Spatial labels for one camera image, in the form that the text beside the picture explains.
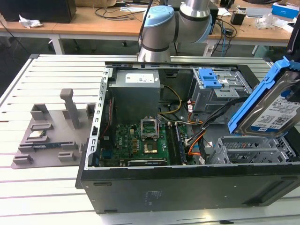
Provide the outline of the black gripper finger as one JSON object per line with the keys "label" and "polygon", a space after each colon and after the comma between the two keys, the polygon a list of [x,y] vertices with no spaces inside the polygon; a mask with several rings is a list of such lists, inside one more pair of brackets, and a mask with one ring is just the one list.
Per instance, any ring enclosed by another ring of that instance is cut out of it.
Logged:
{"label": "black gripper finger", "polygon": [[284,97],[289,102],[300,102],[300,90],[286,90]]}
{"label": "black gripper finger", "polygon": [[288,45],[287,54],[289,56],[297,56],[300,53],[300,23],[296,22],[293,26]]}

